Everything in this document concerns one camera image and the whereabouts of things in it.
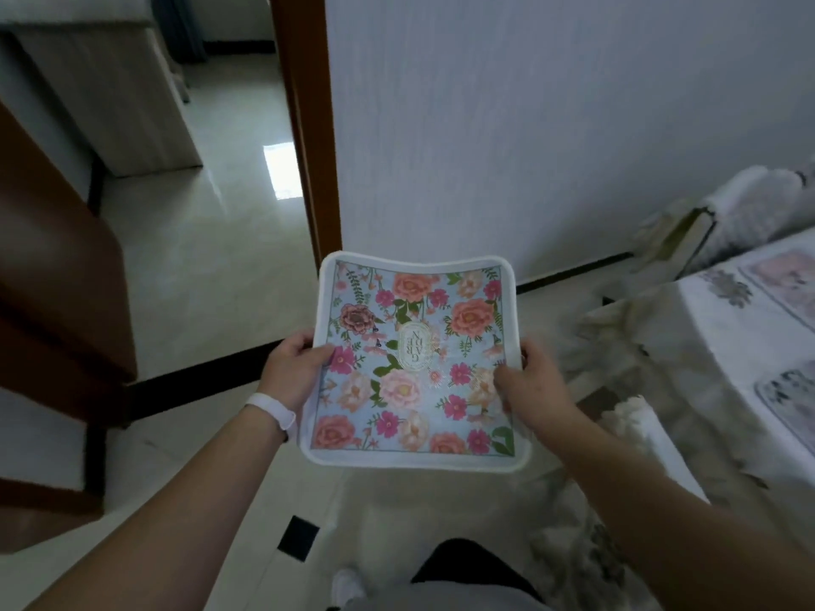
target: forearm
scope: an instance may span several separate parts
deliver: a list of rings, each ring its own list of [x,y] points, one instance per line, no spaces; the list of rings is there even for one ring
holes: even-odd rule
[[[29,608],[203,608],[283,439],[270,415],[245,407]]]
[[[812,608],[812,560],[702,502],[574,410],[538,429],[666,608]]]

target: hand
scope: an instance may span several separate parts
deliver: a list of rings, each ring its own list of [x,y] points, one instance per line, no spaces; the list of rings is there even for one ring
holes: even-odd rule
[[[276,398],[297,414],[311,394],[321,366],[334,353],[330,343],[304,350],[313,338],[313,330],[297,332],[275,347],[266,360],[258,386],[258,392]]]
[[[571,399],[555,360],[529,339],[521,339],[521,350],[526,357],[524,369],[498,367],[495,387],[509,401],[513,413],[545,442],[548,432],[562,420],[582,413]]]

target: magenta flower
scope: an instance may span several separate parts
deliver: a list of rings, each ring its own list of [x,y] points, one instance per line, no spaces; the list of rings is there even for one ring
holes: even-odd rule
[[[384,435],[385,439],[391,439],[399,430],[399,417],[390,411],[383,411],[377,420],[377,434]]]
[[[383,289],[379,293],[377,293],[377,304],[381,306],[391,306],[393,304],[393,300],[395,297],[391,291]]]
[[[451,394],[444,404],[444,415],[453,420],[461,420],[467,415],[467,401]]]
[[[354,362],[354,350],[351,349],[351,346],[342,347],[338,345],[334,348],[329,369],[340,375],[350,375],[354,370]]]
[[[494,300],[501,295],[501,281],[490,281],[484,286],[484,296],[488,300]]]
[[[450,297],[443,289],[437,289],[436,291],[431,291],[427,295],[427,299],[430,300],[433,306],[444,306],[447,301],[450,300]]]
[[[453,380],[454,386],[463,386],[469,384],[470,373],[469,367],[463,362],[459,362],[451,367],[450,379]]]
[[[473,429],[467,436],[467,446],[473,454],[486,454],[490,451],[490,436],[481,429]]]

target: white wristband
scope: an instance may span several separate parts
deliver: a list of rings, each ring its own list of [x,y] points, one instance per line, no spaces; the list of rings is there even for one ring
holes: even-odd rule
[[[297,414],[287,409],[283,403],[262,392],[256,392],[246,399],[246,404],[260,407],[272,418],[277,420],[277,423],[280,424],[280,428],[283,431],[288,431],[298,420]]]

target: left hand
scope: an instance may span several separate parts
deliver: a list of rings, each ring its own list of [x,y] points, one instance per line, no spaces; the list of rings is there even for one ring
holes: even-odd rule
[[[258,392],[283,403],[296,414],[309,398],[320,368],[334,354],[334,345],[305,349],[314,338],[314,330],[292,334],[275,347],[266,360]]]

